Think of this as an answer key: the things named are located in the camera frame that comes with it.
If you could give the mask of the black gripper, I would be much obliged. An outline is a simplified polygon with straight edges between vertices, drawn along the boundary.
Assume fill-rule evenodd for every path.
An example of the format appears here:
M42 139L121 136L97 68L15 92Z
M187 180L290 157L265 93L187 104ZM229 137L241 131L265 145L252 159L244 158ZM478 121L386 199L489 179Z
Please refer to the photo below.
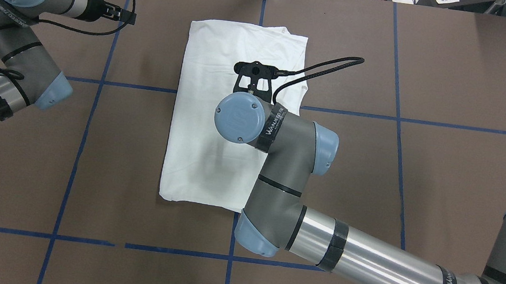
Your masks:
M102 16L110 20L131 23L135 23L137 18L136 13L122 9L118 5L105 3L104 0L87 0L82 20L94 22Z

